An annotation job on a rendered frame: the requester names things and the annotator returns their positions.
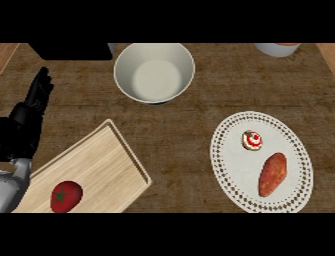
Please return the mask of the cupcake with red topping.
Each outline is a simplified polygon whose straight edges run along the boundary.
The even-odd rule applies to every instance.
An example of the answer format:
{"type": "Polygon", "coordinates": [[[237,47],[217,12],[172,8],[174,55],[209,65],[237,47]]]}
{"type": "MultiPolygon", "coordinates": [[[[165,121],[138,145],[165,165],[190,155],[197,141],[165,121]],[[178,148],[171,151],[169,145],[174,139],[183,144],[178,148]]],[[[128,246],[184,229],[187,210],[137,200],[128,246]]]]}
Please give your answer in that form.
{"type": "Polygon", "coordinates": [[[242,142],[242,147],[249,150],[249,151],[258,151],[261,149],[262,146],[262,139],[261,136],[256,132],[246,130],[242,133],[242,138],[240,138],[240,142],[242,142]]]}

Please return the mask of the brown sweet potato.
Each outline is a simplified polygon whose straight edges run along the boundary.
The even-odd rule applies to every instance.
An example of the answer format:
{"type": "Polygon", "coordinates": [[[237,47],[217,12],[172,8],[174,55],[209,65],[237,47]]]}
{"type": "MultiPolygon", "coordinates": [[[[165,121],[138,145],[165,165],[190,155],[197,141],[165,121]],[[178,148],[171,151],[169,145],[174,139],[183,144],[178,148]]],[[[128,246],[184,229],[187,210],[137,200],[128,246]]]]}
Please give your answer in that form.
{"type": "Polygon", "coordinates": [[[258,177],[258,196],[267,197],[286,177],[286,157],[277,152],[265,160],[258,177]]]}

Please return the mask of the black appliance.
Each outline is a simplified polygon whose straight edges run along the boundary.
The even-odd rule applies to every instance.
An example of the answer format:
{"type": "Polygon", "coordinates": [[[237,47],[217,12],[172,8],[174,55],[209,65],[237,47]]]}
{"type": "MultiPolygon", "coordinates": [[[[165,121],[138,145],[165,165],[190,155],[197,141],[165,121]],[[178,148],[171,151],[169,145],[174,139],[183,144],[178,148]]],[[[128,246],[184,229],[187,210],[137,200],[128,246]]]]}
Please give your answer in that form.
{"type": "Polygon", "coordinates": [[[44,60],[106,61],[112,59],[113,43],[31,43],[44,60]]]}

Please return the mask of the pale wooden cutting board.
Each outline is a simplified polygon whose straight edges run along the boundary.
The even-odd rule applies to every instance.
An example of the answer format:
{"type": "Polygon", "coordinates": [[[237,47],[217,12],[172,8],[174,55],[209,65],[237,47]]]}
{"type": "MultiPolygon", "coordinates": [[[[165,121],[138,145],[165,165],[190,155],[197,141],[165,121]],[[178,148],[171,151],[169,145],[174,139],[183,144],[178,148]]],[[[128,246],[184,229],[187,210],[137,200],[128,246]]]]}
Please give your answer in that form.
{"type": "Polygon", "coordinates": [[[110,119],[31,174],[14,213],[50,213],[51,191],[63,181],[82,188],[72,213],[122,212],[152,184],[110,119]]]}

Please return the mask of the white bowl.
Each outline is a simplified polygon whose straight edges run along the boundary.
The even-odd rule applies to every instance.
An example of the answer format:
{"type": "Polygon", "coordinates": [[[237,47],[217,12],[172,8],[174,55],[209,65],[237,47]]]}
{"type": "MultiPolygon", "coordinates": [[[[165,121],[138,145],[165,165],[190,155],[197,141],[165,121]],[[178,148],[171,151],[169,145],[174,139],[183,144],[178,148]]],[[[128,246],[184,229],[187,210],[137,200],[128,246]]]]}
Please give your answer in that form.
{"type": "Polygon", "coordinates": [[[129,99],[147,105],[178,97],[193,76],[193,57],[180,43],[132,43],[115,60],[116,87],[129,99]]]}

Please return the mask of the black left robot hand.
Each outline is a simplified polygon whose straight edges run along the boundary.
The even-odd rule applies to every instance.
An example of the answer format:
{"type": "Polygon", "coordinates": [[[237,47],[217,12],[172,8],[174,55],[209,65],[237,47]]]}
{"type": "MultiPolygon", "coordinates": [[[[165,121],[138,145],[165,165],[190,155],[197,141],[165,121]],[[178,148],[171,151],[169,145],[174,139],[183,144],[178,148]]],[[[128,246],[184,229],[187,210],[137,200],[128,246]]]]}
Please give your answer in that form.
{"type": "Polygon", "coordinates": [[[0,117],[0,162],[31,159],[35,154],[51,90],[48,69],[41,67],[25,100],[14,105],[8,116],[0,117]]]}

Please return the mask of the white round placemat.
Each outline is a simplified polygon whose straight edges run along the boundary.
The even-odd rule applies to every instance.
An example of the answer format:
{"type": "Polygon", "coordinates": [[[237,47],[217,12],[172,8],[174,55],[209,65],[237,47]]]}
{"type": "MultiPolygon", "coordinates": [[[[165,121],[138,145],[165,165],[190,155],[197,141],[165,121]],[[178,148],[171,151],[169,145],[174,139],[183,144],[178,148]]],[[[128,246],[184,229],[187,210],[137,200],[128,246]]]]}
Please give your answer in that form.
{"type": "Polygon", "coordinates": [[[214,176],[231,202],[249,213],[298,212],[313,188],[313,167],[304,145],[287,126],[270,115],[245,111],[218,124],[209,145],[214,176]],[[242,133],[251,130],[262,139],[258,151],[242,147],[242,133]],[[267,197],[258,196],[258,177],[267,158],[286,157],[286,177],[267,197]]]}

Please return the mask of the white cup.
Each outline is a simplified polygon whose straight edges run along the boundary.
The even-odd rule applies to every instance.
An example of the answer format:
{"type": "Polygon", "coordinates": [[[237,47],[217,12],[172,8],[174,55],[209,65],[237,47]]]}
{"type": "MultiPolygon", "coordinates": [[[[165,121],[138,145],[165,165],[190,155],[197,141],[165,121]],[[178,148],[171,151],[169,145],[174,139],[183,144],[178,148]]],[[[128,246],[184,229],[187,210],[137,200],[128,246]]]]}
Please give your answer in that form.
{"type": "Polygon", "coordinates": [[[271,57],[287,57],[296,50],[298,43],[255,43],[255,48],[271,57]]]}

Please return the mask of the red tomato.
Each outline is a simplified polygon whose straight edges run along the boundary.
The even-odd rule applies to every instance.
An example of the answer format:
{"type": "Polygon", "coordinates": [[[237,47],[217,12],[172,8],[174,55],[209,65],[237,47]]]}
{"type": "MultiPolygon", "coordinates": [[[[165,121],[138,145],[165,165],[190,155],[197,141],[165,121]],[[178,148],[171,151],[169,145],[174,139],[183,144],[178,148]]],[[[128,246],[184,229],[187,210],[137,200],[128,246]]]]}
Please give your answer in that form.
{"type": "Polygon", "coordinates": [[[82,188],[73,181],[60,182],[51,191],[50,209],[54,213],[66,213],[81,201],[82,188]]]}

